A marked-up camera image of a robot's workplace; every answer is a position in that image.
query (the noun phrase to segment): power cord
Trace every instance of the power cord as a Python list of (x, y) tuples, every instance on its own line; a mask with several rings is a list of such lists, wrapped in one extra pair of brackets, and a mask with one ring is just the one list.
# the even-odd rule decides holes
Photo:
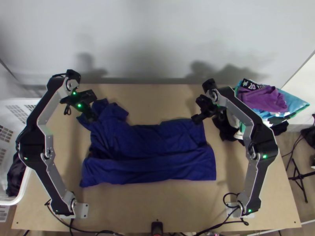
[(63, 112), (63, 114), (68, 115), (68, 116), (71, 115), (71, 108), (70, 108), (69, 104), (66, 105), (66, 108), (65, 108), (65, 111)]
[(105, 234), (113, 234), (113, 235), (116, 235), (116, 236), (124, 236), (122, 234), (119, 234), (119, 233), (116, 233), (114, 231), (111, 231), (111, 230), (101, 230), (101, 231), (88, 231), (88, 230), (82, 230), (82, 229), (78, 229), (78, 228), (75, 228), (73, 225), (73, 221), (74, 221), (74, 218), (71, 219), (70, 221), (70, 224), (68, 225), (66, 222), (64, 222), (63, 220), (59, 219), (53, 212), (52, 210), (50, 209), (50, 201), (51, 199), (49, 199), (44, 205), (47, 206), (48, 210), (50, 211), (50, 213), (60, 222), (62, 223), (63, 225), (67, 226), (69, 228), (69, 232), (70, 232), (70, 235), (72, 236), (73, 233), (72, 233), (72, 229), (76, 230), (76, 231), (79, 231), (79, 232), (82, 232), (82, 233), (92, 233), (92, 234), (96, 234), (96, 235), (99, 235), (101, 233), (105, 233)]
[(206, 232), (208, 232), (208, 231), (210, 231), (210, 230), (217, 229), (217, 228), (219, 228), (219, 227), (221, 227), (222, 225), (225, 225), (225, 224), (243, 223), (243, 224), (246, 225), (246, 226), (249, 225), (249, 223), (248, 223), (247, 221), (244, 221), (243, 218), (241, 218), (241, 220), (236, 220), (236, 221), (227, 221), (227, 220), (230, 218), (230, 216), (231, 216), (237, 209), (240, 208), (239, 205), (237, 205), (237, 206), (229, 206), (229, 205), (225, 202), (225, 198), (226, 198), (226, 196), (228, 196), (228, 195), (235, 195), (235, 196), (238, 196), (238, 194), (235, 194), (235, 193), (227, 193), (227, 194), (225, 194), (225, 195), (223, 196), (223, 203), (224, 203), (224, 205), (226, 205), (226, 206), (229, 207), (229, 208), (234, 208), (234, 210), (232, 210), (232, 212), (228, 214), (227, 218), (226, 218), (222, 223), (217, 224), (217, 225), (214, 225), (214, 226), (212, 226), (212, 227), (210, 227), (210, 228), (208, 228), (208, 229), (205, 229), (205, 230), (203, 230), (203, 231), (200, 231), (200, 232), (196, 233), (194, 236), (199, 236), (199, 235), (201, 235), (201, 234), (203, 234), (203, 233), (206, 233)]
[(28, 234), (29, 231), (30, 231), (30, 230), (28, 229), (28, 230), (23, 234), (23, 236), (27, 236), (27, 234)]
[[(312, 117), (314, 118), (314, 122), (313, 122), (313, 125), (312, 125), (311, 127), (313, 127), (313, 126), (315, 125), (315, 113), (313, 113), (313, 114), (312, 114)], [(302, 134), (300, 134), (300, 135), (298, 136), (298, 138), (295, 140), (295, 142), (294, 142), (294, 144), (293, 144), (293, 148), (292, 148), (291, 152), (289, 152), (289, 153), (287, 153), (287, 154), (285, 154), (285, 155), (281, 155), (281, 156), (282, 156), (282, 158), (283, 158), (283, 157), (285, 157), (285, 156), (287, 156), (287, 155), (290, 155), (290, 158), (289, 158), (288, 164), (287, 164), (287, 166), (286, 166), (286, 168), (285, 168), (285, 170), (286, 170), (286, 171), (287, 171), (287, 170), (288, 170), (288, 168), (289, 168), (289, 164), (290, 164), (290, 162), (291, 162), (291, 160), (292, 160), (292, 157), (293, 157), (293, 152), (294, 152), (294, 150), (295, 150), (296, 146), (298, 145), (298, 143), (299, 143), (301, 140), (303, 140), (303, 139), (304, 139), (304, 137), (302, 137), (302, 138), (301, 138), (301, 136), (302, 136)]]

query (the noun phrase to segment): laundry basket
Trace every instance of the laundry basket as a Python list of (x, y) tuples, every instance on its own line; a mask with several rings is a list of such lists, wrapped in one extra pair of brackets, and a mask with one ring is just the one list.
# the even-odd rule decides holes
[(25, 193), (31, 169), (26, 168), (16, 197), (8, 197), (6, 194), (7, 173), (16, 153), (15, 141), (39, 100), (39, 98), (12, 98), (0, 101), (0, 205), (15, 205)]

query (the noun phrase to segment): wooden table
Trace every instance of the wooden table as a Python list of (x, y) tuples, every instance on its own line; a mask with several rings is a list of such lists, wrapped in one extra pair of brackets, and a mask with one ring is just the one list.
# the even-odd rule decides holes
[[(195, 99), (201, 85), (106, 85), (84, 84), (79, 91), (93, 89), (99, 99), (117, 102), (130, 114), (130, 124), (159, 124), (189, 118), (199, 112)], [(72, 109), (64, 116), (59, 105), (48, 122), (54, 133), (55, 164), (69, 190), (79, 202), (89, 203), (87, 219), (74, 226), (85, 230), (149, 232), (152, 221), (160, 220), (165, 232), (196, 232), (222, 222), (226, 211), (222, 197), (242, 191), (248, 161), (239, 142), (222, 142), (211, 119), (204, 120), (208, 143), (213, 147), (217, 166), (216, 181), (168, 180), (159, 183), (112, 185), (82, 189), (81, 166), (90, 146), (90, 132), (83, 128)], [(255, 218), (227, 224), (222, 231), (264, 230), (301, 227), (289, 181), (280, 155), (269, 167), (261, 192), (261, 209)], [(40, 180), (32, 172), (23, 199), (17, 206), (13, 229), (68, 231), (48, 211), (49, 199)]]

